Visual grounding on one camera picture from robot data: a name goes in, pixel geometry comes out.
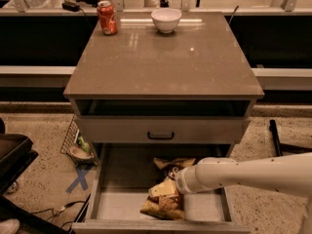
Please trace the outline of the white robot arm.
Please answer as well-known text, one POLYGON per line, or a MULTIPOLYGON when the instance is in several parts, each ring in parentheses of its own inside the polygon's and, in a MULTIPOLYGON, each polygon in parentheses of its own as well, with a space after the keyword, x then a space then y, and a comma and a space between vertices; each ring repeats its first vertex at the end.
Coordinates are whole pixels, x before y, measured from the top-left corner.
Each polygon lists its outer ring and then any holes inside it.
POLYGON ((294 154, 237 162, 207 157, 178 171, 173 179, 148 190, 151 197, 212 191, 243 185, 295 196, 312 197, 312 154, 294 154))

